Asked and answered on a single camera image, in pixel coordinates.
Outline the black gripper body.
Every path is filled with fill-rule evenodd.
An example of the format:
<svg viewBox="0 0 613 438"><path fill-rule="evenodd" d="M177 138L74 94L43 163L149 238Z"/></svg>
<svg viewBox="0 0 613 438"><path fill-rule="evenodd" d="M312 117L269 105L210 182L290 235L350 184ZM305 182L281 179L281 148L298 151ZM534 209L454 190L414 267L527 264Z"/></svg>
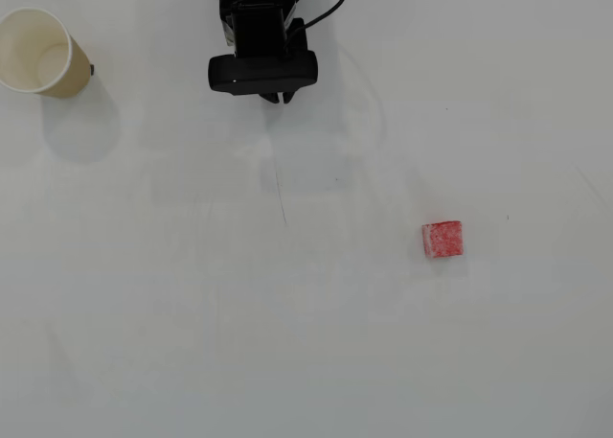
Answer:
<svg viewBox="0 0 613 438"><path fill-rule="evenodd" d="M280 57L297 0L220 0L226 41L237 58Z"/></svg>

